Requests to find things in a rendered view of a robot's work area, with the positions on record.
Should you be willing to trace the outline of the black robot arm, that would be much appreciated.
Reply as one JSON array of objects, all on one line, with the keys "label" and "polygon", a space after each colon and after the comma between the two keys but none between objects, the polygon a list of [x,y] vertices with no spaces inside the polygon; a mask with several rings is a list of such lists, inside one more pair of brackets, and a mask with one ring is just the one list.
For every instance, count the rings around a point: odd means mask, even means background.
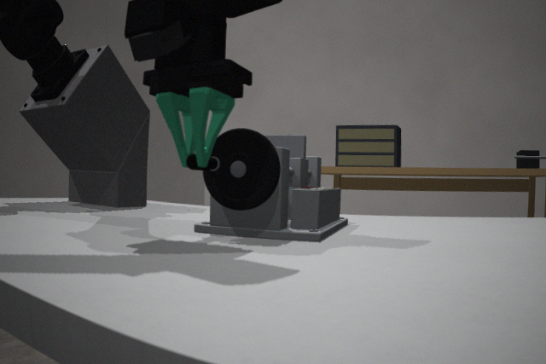
[{"label": "black robot arm", "polygon": [[[134,60],[155,59],[154,69],[225,59],[226,17],[281,1],[132,0],[125,38]],[[61,47],[54,35],[63,18],[56,0],[0,0],[0,40],[11,55],[31,66],[39,84],[31,93],[34,101],[56,99],[89,57],[85,49]]]}]

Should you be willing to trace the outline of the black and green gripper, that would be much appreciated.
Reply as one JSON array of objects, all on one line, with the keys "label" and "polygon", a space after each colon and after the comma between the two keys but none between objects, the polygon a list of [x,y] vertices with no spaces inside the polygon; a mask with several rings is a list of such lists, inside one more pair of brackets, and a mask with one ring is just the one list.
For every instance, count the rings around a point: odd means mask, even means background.
[{"label": "black and green gripper", "polygon": [[[230,59],[143,73],[143,84],[150,84],[149,94],[156,96],[183,167],[188,168],[186,160],[193,153],[198,167],[207,167],[218,134],[235,106],[235,98],[243,97],[243,84],[251,86],[252,78],[252,72]],[[205,140],[209,110],[212,117]],[[178,111],[183,115],[185,141]]]}]

